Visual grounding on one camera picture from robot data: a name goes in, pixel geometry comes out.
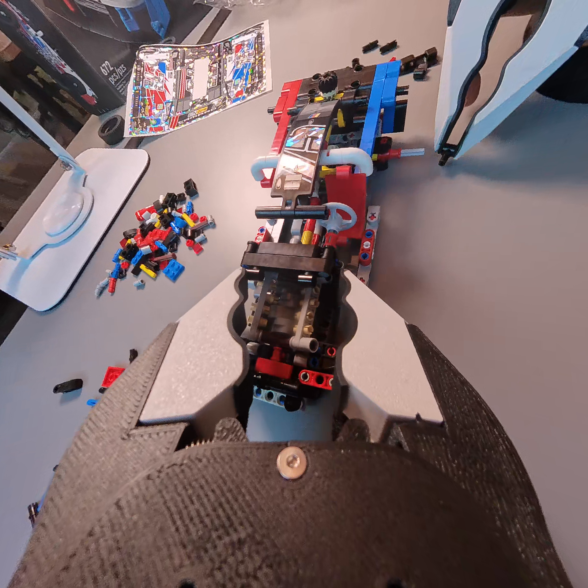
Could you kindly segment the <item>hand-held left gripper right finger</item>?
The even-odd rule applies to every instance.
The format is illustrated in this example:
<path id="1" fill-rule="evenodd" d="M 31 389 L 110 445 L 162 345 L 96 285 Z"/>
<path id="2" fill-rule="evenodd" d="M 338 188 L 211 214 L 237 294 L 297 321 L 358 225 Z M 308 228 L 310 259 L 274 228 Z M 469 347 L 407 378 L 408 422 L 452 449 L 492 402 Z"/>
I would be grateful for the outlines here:
<path id="1" fill-rule="evenodd" d="M 344 275 L 357 327 L 341 352 L 348 385 L 343 413 L 370 430 L 418 417 L 440 425 L 443 416 L 405 320 L 351 272 Z"/>

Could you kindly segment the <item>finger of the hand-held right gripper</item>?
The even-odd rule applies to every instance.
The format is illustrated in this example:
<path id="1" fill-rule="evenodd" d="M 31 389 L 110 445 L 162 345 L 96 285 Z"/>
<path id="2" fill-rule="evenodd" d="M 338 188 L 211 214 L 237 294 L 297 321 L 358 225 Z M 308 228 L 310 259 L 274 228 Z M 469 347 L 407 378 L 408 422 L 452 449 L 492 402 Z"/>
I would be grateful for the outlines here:
<path id="1" fill-rule="evenodd" d="M 435 118 L 435 149 L 442 151 L 464 107 L 467 85 L 488 47 L 495 1 L 451 1 Z"/>
<path id="2" fill-rule="evenodd" d="M 486 102 L 473 114 L 458 146 L 455 159 L 489 135 L 532 92 L 543 84 L 582 46 L 582 1 L 495 1 L 496 11 L 488 26 L 488 47 L 480 66 L 467 85 L 466 97 L 487 61 L 490 42 L 501 18 L 511 14 L 536 17 L 530 34 L 508 57 L 496 87 Z"/>

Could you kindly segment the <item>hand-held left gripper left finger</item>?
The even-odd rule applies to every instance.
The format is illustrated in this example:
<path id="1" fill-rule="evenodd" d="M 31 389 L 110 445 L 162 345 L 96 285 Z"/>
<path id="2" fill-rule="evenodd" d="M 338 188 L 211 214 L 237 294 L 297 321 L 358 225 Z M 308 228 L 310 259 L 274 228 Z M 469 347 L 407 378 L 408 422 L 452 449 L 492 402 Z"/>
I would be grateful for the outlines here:
<path id="1" fill-rule="evenodd" d="M 237 416 L 233 385 L 244 369 L 243 349 L 229 317 L 239 301 L 240 274 L 232 272 L 178 320 L 140 424 L 216 425 Z"/>

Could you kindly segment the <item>pile of mixed lego pieces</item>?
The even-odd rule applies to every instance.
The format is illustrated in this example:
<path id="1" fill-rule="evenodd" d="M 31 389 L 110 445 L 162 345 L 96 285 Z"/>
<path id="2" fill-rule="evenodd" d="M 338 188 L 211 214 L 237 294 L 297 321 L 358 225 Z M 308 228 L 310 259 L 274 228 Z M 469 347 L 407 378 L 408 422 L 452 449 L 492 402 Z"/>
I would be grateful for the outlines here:
<path id="1" fill-rule="evenodd" d="M 206 232 L 216 227 L 211 215 L 196 213 L 194 201 L 198 195 L 195 180 L 189 178 L 184 181 L 182 192 L 167 192 L 138 209 L 138 225 L 123 232 L 112 267 L 96 286 L 95 297 L 113 295 L 117 284 L 131 277 L 137 290 L 159 276 L 177 282 L 185 271 L 178 258 L 180 247 L 184 245 L 195 255 L 201 254 L 207 242 Z"/>

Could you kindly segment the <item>lego car model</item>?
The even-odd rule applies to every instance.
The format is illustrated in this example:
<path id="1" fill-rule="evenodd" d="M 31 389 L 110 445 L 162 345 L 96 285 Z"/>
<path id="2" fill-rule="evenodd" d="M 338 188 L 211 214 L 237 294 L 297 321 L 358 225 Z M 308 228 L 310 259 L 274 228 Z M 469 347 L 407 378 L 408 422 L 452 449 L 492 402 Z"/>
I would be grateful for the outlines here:
<path id="1" fill-rule="evenodd" d="M 379 227 L 368 177 L 424 154 L 392 146 L 406 118 L 400 68 L 396 58 L 372 66 L 355 58 L 284 84 L 269 109 L 274 143 L 252 176 L 281 204 L 256 209 L 266 224 L 241 261 L 252 290 L 240 337 L 254 401 L 298 412 L 334 387 L 341 276 L 368 285 Z"/>

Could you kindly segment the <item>scattered small black lego pieces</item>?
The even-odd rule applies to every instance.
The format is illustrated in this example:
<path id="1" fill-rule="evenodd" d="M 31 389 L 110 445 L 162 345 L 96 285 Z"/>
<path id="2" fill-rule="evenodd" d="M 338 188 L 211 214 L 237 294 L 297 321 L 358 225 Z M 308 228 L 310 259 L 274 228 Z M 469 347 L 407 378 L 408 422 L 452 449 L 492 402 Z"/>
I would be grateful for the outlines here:
<path id="1" fill-rule="evenodd" d="M 380 45 L 378 40 L 373 40 L 362 47 L 362 53 L 367 54 L 377 49 L 381 55 L 387 55 L 396 50 L 397 47 L 397 40 L 392 40 L 384 45 Z M 436 47 L 431 47 L 419 55 L 410 54 L 405 56 L 400 60 L 400 75 L 411 73 L 414 81 L 423 81 L 427 78 L 430 67 L 437 64 L 437 57 Z"/>

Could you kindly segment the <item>lego set box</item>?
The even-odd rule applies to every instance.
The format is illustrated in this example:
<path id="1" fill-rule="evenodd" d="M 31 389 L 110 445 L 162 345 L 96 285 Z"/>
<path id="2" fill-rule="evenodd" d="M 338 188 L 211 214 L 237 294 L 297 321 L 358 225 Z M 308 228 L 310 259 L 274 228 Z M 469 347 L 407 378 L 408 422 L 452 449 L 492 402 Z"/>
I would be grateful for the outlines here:
<path id="1" fill-rule="evenodd" d="M 126 102 L 136 52 L 214 38 L 230 11 L 197 1 L 1 1 L 1 31 L 94 115 Z"/>

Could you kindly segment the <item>black rubber tyre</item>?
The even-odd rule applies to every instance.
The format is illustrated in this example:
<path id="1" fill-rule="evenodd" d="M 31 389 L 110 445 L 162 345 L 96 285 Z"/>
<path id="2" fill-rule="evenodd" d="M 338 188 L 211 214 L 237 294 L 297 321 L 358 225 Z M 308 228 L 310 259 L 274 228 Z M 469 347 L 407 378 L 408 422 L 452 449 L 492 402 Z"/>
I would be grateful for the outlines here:
<path id="1" fill-rule="evenodd" d="M 114 115 L 106 119 L 98 129 L 99 138 L 108 146 L 115 146 L 124 138 L 125 119 Z"/>

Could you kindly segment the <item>holographic sticker sheet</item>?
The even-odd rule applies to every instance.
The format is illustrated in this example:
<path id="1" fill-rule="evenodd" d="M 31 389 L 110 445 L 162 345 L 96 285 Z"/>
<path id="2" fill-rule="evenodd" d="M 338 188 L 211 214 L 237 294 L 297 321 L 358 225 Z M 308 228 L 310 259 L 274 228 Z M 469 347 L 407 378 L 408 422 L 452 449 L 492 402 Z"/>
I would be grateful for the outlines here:
<path id="1" fill-rule="evenodd" d="M 272 90 L 269 21 L 203 45 L 141 47 L 124 136 L 163 135 Z"/>

